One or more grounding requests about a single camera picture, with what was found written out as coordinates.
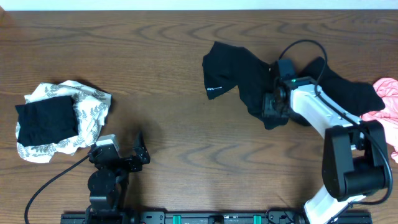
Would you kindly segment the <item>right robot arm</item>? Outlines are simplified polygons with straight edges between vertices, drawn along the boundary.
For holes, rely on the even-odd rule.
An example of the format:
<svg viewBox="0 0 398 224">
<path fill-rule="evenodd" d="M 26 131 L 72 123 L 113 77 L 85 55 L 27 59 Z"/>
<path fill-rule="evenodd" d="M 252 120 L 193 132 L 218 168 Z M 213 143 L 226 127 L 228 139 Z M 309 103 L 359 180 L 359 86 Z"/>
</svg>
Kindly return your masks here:
<svg viewBox="0 0 398 224">
<path fill-rule="evenodd" d="M 364 222 L 369 217 L 346 214 L 353 205 L 365 205 L 365 198 L 386 190 L 392 193 L 393 176 L 387 159 L 385 133 L 378 121 L 363 121 L 345 111 L 324 93 L 310 77 L 274 80 L 274 91 L 266 93 L 262 114 L 287 119 L 297 114 L 323 138 L 323 186 L 303 206 L 296 223 Z"/>
</svg>

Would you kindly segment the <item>black t-shirt with logo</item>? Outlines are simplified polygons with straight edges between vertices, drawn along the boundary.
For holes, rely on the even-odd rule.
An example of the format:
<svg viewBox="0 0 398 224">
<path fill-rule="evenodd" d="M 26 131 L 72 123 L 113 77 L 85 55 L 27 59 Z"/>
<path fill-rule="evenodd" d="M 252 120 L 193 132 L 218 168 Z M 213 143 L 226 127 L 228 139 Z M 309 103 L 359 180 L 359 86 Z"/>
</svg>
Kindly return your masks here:
<svg viewBox="0 0 398 224">
<path fill-rule="evenodd" d="M 319 85 L 323 91 L 344 110 L 355 116 L 385 108 L 372 85 L 346 80 L 324 63 L 323 58 L 317 57 L 299 73 L 299 76 L 312 77 L 314 80 L 321 77 Z M 247 106 L 248 113 L 260 119 L 267 130 L 288 123 L 287 119 L 269 119 L 262 116 L 263 95 L 272 93 L 274 78 L 269 71 L 270 65 L 248 49 L 215 42 L 210 52 L 203 57 L 202 66 L 204 86 L 210 100 L 237 86 L 239 97 Z"/>
</svg>

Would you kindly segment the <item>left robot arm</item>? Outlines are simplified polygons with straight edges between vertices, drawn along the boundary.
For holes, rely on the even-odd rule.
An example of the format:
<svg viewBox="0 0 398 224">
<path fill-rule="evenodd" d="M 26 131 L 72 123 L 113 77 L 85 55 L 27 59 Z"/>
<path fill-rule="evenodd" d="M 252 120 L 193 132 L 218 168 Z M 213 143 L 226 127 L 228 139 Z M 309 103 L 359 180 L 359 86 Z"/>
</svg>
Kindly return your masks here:
<svg viewBox="0 0 398 224">
<path fill-rule="evenodd" d="M 101 136 L 91 146 L 89 161 L 98 169 L 88 179 L 90 203 L 95 211 L 119 211 L 124 203 L 129 174 L 140 172 L 150 163 L 142 132 L 138 132 L 132 146 L 135 154 L 121 157 L 114 134 Z"/>
</svg>

